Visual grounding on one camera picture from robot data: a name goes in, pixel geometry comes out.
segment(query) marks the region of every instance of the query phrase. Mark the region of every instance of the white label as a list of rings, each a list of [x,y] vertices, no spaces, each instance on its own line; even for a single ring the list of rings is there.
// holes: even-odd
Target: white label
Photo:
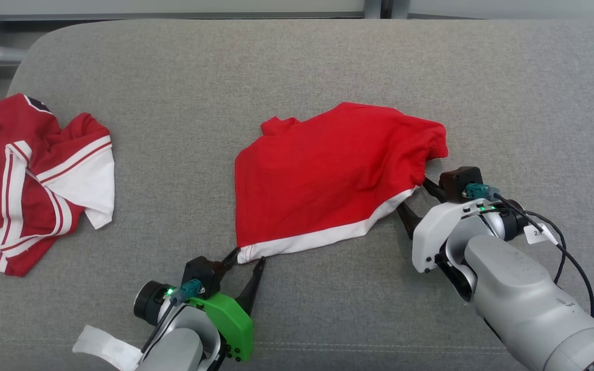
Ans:
[[[542,241],[551,241],[552,244],[558,244],[558,241],[556,241],[556,238],[554,238],[554,235],[551,234],[551,232],[549,232],[549,229],[547,229],[547,226],[538,223],[538,226],[540,226],[540,228],[542,228],[543,232],[540,232],[539,230],[537,230],[535,228],[535,226],[532,225],[527,225],[524,227],[524,234],[526,235],[526,241],[530,244],[537,244],[538,242],[542,242]]]

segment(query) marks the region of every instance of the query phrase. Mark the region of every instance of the black cable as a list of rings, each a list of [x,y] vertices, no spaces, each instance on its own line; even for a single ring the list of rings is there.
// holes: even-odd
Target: black cable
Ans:
[[[148,340],[146,340],[146,343],[141,348],[141,354],[146,353],[148,346],[151,345],[151,342],[153,342],[155,335],[157,335],[157,332],[160,331],[160,327],[162,327],[162,324],[164,323],[164,321],[167,320],[167,317],[168,317],[169,313],[171,312],[171,310],[173,309],[173,307],[175,306],[175,303],[177,303],[177,298],[172,298],[171,301],[169,302],[169,307],[167,308],[167,310],[164,311],[164,315],[162,316],[162,319],[160,319],[160,321],[157,323],[157,326],[155,326],[155,329],[153,330],[153,333],[151,333],[150,338],[148,338]]]
[[[531,225],[533,225],[535,227],[535,229],[538,230],[538,232],[544,233],[545,230],[542,229],[542,227],[539,226],[530,216],[526,215],[523,211],[519,210],[519,208],[516,207],[515,205],[510,204],[510,202],[508,202],[508,200],[505,199],[502,195],[495,193],[494,196],[497,199],[501,200],[501,202],[503,202],[505,204],[505,206],[509,207],[516,213],[523,216],[523,218],[526,219],[529,223],[531,223]],[[577,270],[579,271],[579,274],[582,276],[582,279],[584,279],[584,284],[586,285],[586,288],[588,289],[588,298],[590,300],[590,316],[594,318],[594,294],[592,293],[592,286],[590,284],[590,280],[588,279],[588,276],[585,274],[582,266],[579,265],[579,262],[577,261],[577,259],[575,259],[574,256],[570,255],[570,252],[568,252],[566,249],[564,249],[563,245],[561,245],[560,243],[557,243],[556,247],[558,247],[558,249],[561,252],[563,252],[563,254],[566,256],[566,258],[570,259],[570,261],[572,262],[574,267],[577,268]]]
[[[538,213],[533,213],[533,211],[527,211],[525,210],[524,213],[528,214],[528,215],[532,215],[535,216],[536,218],[540,219],[541,221],[547,223],[548,225],[551,225],[552,228],[554,228],[554,230],[556,231],[556,233],[558,233],[558,237],[560,237],[560,244],[563,246],[563,249],[568,249],[568,246],[565,244],[565,237],[563,237],[563,232],[561,232],[561,230],[558,228],[558,226],[556,226],[554,224],[553,221],[550,221],[549,219],[545,218],[544,216],[538,214]],[[563,266],[565,265],[565,254],[563,254],[560,258],[560,264],[558,266],[558,271],[556,272],[556,278],[554,278],[554,283],[558,284],[558,280],[560,279],[560,275],[563,274]]]

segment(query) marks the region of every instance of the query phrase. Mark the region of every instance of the white tape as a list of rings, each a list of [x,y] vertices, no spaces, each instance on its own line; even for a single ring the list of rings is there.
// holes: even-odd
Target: white tape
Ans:
[[[87,353],[100,357],[120,371],[137,369],[142,353],[139,348],[120,341],[101,329],[87,325],[75,346],[74,353]]]
[[[554,235],[551,234],[551,232],[549,232],[549,229],[547,229],[546,225],[538,223],[538,226],[540,226],[540,228],[542,228],[542,233],[540,233],[540,231],[537,230],[535,228],[535,226],[527,225],[524,227],[524,234],[526,235],[526,241],[530,245],[537,244],[538,242],[547,241],[547,240],[551,241],[551,243],[554,245],[558,244],[558,241],[556,241],[556,238],[554,237]]]

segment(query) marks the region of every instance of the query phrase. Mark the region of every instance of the stitched seam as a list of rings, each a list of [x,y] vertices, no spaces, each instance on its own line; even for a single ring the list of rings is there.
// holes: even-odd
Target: stitched seam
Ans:
[[[299,349],[299,348],[255,348],[256,350],[296,350],[315,352],[364,352],[364,353],[431,353],[446,355],[510,355],[509,352],[436,352],[422,350],[370,350],[370,349]]]
[[[457,349],[505,349],[504,347],[456,347],[453,345],[374,345],[374,344],[338,344],[338,343],[281,343],[274,341],[256,341],[266,345],[307,345],[316,347],[384,347],[384,348],[457,348]]]
[[[0,340],[9,340],[13,341],[7,343],[5,341],[0,341],[1,344],[7,345],[47,345],[47,346],[57,346],[57,347],[68,347],[72,346],[73,344],[41,344],[41,343],[17,343],[14,341],[24,340],[24,341],[72,341],[67,339],[43,339],[43,338],[2,338],[0,336]],[[134,344],[138,343],[141,344],[143,341],[125,341],[125,343]],[[257,341],[255,342],[257,345],[300,345],[300,346],[311,346],[311,347],[363,347],[363,348],[433,348],[433,349],[504,349],[503,347],[460,347],[460,346],[446,346],[446,345],[379,345],[379,344],[343,344],[343,343],[288,343],[288,342],[278,342],[278,341]],[[264,350],[322,350],[322,351],[367,351],[367,352],[408,352],[407,350],[357,350],[357,349],[303,349],[303,348],[262,348],[259,347],[257,349],[264,349]]]

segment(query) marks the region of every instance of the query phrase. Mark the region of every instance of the white hem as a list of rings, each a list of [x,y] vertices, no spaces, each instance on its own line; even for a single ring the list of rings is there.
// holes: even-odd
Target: white hem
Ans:
[[[373,211],[370,218],[363,221],[241,247],[240,253],[238,253],[238,263],[244,264],[260,259],[262,256],[290,254],[327,246],[349,238],[361,237],[361,235],[367,234],[377,221],[392,213],[398,205],[410,197],[416,188],[418,187],[398,193],[398,195],[386,200]]]

